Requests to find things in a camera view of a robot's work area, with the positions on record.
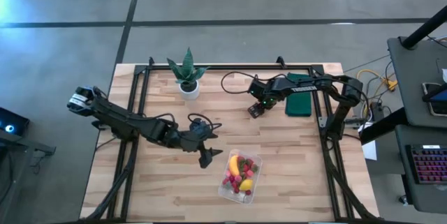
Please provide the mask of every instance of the wooden table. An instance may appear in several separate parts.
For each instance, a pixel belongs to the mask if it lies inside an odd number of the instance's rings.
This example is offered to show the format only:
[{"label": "wooden table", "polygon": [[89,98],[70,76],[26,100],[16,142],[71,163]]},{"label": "wooden table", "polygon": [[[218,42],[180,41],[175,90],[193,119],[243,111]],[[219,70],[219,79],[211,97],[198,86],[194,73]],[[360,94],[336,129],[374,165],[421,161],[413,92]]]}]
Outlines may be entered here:
[{"label": "wooden table", "polygon": [[[109,99],[122,107],[127,107],[134,66],[119,64],[115,70]],[[323,66],[325,73],[342,74],[341,64]],[[222,90],[221,77],[227,72],[229,70],[207,71],[200,79],[198,99],[185,102],[170,71],[151,71],[145,114],[149,117],[171,112],[180,130],[189,125],[188,113],[204,114],[213,122],[223,124],[215,131],[219,138],[205,142],[207,148],[221,149],[223,153],[215,156],[207,169],[201,169],[198,153],[166,149],[141,137],[127,221],[333,221],[314,106],[311,117],[287,117],[284,114],[285,103],[281,102],[263,116],[252,119],[247,108],[254,104],[255,98],[249,94],[227,94]],[[288,71],[245,72],[269,78]],[[247,90],[250,82],[249,77],[230,75],[224,84],[229,90],[243,91]],[[136,97],[135,112],[139,94]],[[332,101],[332,107],[336,108],[336,105]],[[110,132],[101,133],[98,144],[110,137]],[[360,142],[345,137],[340,145],[349,186],[367,209],[378,216]],[[81,217],[93,212],[110,189],[118,149],[119,141],[116,141],[96,152]],[[256,196],[250,205],[239,204],[217,194],[231,149],[256,154],[263,159]],[[344,213],[342,193],[338,187],[337,194]]]}]

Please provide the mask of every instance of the keyboard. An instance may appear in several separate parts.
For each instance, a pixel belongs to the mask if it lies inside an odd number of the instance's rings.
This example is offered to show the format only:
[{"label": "keyboard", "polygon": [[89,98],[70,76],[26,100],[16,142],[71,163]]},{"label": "keyboard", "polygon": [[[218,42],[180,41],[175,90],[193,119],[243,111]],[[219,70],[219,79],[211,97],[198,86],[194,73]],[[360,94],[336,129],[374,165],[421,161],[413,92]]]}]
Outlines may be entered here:
[{"label": "keyboard", "polygon": [[406,146],[417,184],[447,184],[447,146]]}]

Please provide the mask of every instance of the clear plastic container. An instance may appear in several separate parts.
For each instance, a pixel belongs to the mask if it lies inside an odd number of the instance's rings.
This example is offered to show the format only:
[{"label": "clear plastic container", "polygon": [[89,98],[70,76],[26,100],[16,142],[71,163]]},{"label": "clear plastic container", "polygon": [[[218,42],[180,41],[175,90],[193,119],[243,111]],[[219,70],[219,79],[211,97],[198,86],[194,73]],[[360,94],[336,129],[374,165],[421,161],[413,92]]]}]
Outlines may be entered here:
[{"label": "clear plastic container", "polygon": [[[251,194],[247,195],[245,191],[240,191],[239,193],[235,193],[234,188],[231,186],[230,182],[228,182],[226,185],[223,185],[224,180],[227,178],[227,171],[229,171],[229,165],[230,165],[230,159],[234,155],[241,156],[244,159],[252,159],[255,165],[258,166],[258,170],[254,173],[252,177],[247,177],[247,179],[253,180],[253,184],[251,185]],[[230,151],[230,155],[228,156],[228,162],[226,163],[225,170],[223,171],[223,177],[218,189],[218,193],[220,196],[227,198],[229,200],[234,200],[236,202],[242,203],[242,204],[250,204],[253,202],[254,193],[256,190],[256,184],[258,182],[259,174],[261,173],[261,167],[263,165],[263,161],[259,156],[251,155],[248,153],[245,153],[243,151],[233,149]]]}]

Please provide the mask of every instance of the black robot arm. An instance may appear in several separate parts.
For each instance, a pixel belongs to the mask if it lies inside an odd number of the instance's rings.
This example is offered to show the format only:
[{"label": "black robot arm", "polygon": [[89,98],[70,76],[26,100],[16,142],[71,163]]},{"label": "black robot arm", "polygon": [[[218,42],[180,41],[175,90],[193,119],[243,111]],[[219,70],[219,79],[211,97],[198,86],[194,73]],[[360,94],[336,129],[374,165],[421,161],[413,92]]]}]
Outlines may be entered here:
[{"label": "black robot arm", "polygon": [[[343,84],[341,93],[333,85],[333,82]],[[253,79],[248,92],[257,98],[258,102],[252,105],[248,111],[253,118],[256,118],[291,94],[323,91],[339,102],[335,113],[328,117],[326,121],[325,138],[340,140],[344,131],[344,120],[349,110],[360,102],[362,86],[363,84],[359,80],[345,75],[332,76],[325,74],[320,77],[306,77],[296,81],[286,77],[276,77],[266,83]]]},{"label": "black robot arm", "polygon": [[[189,130],[180,131],[173,115],[162,114],[157,117],[144,117],[129,112],[111,103],[98,87],[78,87],[67,107],[70,111],[84,117],[96,117],[100,124],[109,126],[112,133],[119,139],[131,141],[140,134],[147,141],[162,147],[176,148],[187,152],[199,151],[199,163],[202,168],[206,168],[212,162],[212,157],[222,152],[211,148],[207,150],[203,144],[208,138],[217,138],[213,130],[220,127],[221,124],[213,124],[211,121],[207,124],[200,118],[194,120],[190,118],[194,115],[203,117],[199,114],[190,114],[188,116],[191,121]],[[161,118],[167,115],[170,115],[173,120]]]}]

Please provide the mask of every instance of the concrete floor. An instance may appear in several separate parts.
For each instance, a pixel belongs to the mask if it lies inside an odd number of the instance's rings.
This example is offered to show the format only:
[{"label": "concrete floor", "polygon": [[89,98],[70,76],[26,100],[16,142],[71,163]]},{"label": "concrete floor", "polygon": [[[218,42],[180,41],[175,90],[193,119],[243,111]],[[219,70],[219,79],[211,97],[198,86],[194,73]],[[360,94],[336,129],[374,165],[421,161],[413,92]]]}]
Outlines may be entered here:
[{"label": "concrete floor", "polygon": [[[123,22],[130,2],[0,0],[0,22]],[[138,0],[134,20],[424,18],[444,5],[445,0]],[[179,61],[189,46],[196,62],[273,62],[283,56],[288,62],[341,62],[350,69],[387,55],[389,37],[409,35],[419,26],[139,27],[130,32],[123,62],[145,63],[149,56],[159,63],[166,57]],[[0,29],[0,73],[9,77],[0,83],[0,106],[31,119],[29,138],[57,146],[38,175],[28,171],[9,223],[78,218],[98,133],[91,119],[70,113],[66,103],[80,85],[108,90],[122,32],[121,27]],[[442,26],[432,36],[446,34]],[[383,73],[389,61],[365,68]],[[369,78],[364,74],[360,79]],[[402,106],[399,91],[382,99],[392,110]],[[445,223],[445,215],[420,213],[396,202],[403,194],[398,176],[371,172],[371,180],[381,217]]]}]

